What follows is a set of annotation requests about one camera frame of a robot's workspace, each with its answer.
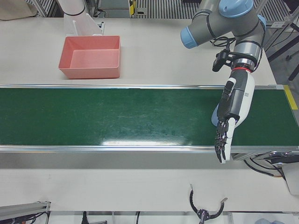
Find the pink plastic bin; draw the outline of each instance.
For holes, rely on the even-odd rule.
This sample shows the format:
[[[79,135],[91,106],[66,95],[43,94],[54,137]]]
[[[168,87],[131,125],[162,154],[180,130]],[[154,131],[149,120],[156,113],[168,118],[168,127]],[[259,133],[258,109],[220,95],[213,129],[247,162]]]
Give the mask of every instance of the pink plastic bin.
[[[68,78],[119,78],[119,36],[65,38],[59,69]]]

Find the white tabletop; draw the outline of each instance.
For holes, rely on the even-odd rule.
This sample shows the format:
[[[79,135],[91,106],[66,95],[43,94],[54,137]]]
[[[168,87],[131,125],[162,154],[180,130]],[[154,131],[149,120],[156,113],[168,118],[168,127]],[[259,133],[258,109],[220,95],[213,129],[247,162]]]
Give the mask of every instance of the white tabletop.
[[[221,48],[186,49],[180,30],[188,20],[105,19],[105,35],[121,36],[121,77],[69,80],[58,69],[63,20],[0,22],[0,84],[224,85],[230,68],[212,72]],[[257,85],[275,84],[264,56]],[[214,154],[1,154],[0,206],[52,201],[52,210],[298,211],[281,178],[256,173],[242,161],[221,165]]]
[[[180,30],[190,20],[104,21],[104,35],[121,37],[120,78],[69,80],[58,69],[65,38],[63,19],[26,18],[0,22],[0,83],[224,85],[230,75],[227,66],[212,71],[222,48],[210,43],[194,49],[183,46]],[[265,54],[253,76],[256,85],[276,84]]]

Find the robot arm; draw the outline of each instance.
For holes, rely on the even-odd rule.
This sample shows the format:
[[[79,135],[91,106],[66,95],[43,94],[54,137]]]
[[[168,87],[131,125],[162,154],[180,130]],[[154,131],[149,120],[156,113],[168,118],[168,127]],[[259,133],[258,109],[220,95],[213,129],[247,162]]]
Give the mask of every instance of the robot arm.
[[[228,32],[236,38],[234,51],[230,52],[228,44],[213,64],[213,71],[219,71],[223,65],[232,69],[216,108],[215,151],[221,163],[229,160],[234,129],[246,119],[250,109],[255,86],[251,73],[262,52],[265,19],[257,16],[253,0],[203,0],[192,23],[181,31],[181,40],[189,49]]]

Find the black cable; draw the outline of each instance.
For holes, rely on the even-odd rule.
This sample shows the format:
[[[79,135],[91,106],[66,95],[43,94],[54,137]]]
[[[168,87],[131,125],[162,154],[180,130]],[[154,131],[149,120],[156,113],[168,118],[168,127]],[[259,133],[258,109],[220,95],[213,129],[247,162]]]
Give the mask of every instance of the black cable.
[[[21,223],[21,222],[27,222],[27,221],[32,221],[30,224],[34,223],[36,221],[36,219],[40,216],[42,216],[43,214],[47,214],[47,216],[49,217],[49,213],[48,212],[40,212],[40,213],[36,213],[36,214],[31,214],[31,215],[26,215],[26,216],[21,216],[21,217],[17,217],[14,219],[8,219],[8,220],[3,220],[0,221],[0,224],[11,224],[11,223]]]
[[[263,56],[263,42],[265,40],[265,36],[266,36],[266,27],[264,26],[263,22],[259,19],[262,27],[263,27],[263,39],[262,39],[262,43],[261,43],[261,53],[260,53],[260,59],[258,60],[258,63],[256,64],[256,67],[253,69],[253,72],[257,70],[258,66],[260,65],[260,62],[262,60],[262,56]]]
[[[262,167],[264,169],[272,169],[272,170],[276,170],[275,168],[269,168],[269,167],[264,167],[263,165],[261,164],[258,164],[257,162],[255,162],[252,158],[249,158],[254,164],[258,165],[259,167]]]
[[[215,38],[214,41],[210,41],[210,43],[215,47],[229,47],[230,44],[232,44],[233,42],[235,42],[234,37],[228,38],[226,36],[221,36],[221,37]]]
[[[278,45],[278,44],[280,44],[280,43],[286,41],[287,39],[289,39],[290,36],[292,35],[292,33],[293,33],[294,31],[295,31],[295,29],[293,28],[293,30],[291,31],[291,33],[288,35],[287,38],[285,38],[284,40],[282,40],[282,41],[280,41],[280,42],[278,42],[278,43],[276,43],[276,44],[274,44],[274,45],[272,45],[272,47],[274,47],[274,46],[276,46],[276,45]]]
[[[266,162],[268,162],[269,164],[271,164],[271,165],[274,167],[274,169],[277,170],[277,171],[280,173],[280,175],[282,176],[282,178],[286,181],[284,173],[283,173],[278,167],[274,166],[274,165],[273,165],[270,161],[268,161],[268,160],[266,160]]]
[[[252,167],[251,165],[249,165],[249,164],[247,163],[246,160],[243,160],[243,162],[244,162],[250,169],[252,169],[252,170],[254,170],[254,171],[258,172],[258,173],[266,174],[266,175],[268,175],[268,176],[274,176],[274,174],[270,174],[270,173],[268,173],[268,172],[261,171],[261,170],[259,170],[259,169],[256,169],[256,168]]]
[[[139,211],[139,212],[137,212],[136,224],[138,224],[138,221],[139,221],[139,215],[140,215],[140,211]]]

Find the conveyor belt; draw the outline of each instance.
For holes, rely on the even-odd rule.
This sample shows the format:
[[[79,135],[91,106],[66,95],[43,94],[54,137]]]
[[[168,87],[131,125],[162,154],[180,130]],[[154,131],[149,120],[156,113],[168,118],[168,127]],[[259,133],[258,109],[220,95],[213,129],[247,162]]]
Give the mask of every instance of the conveyor belt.
[[[212,146],[211,89],[0,89],[0,145]],[[256,90],[234,146],[299,146],[283,90]]]

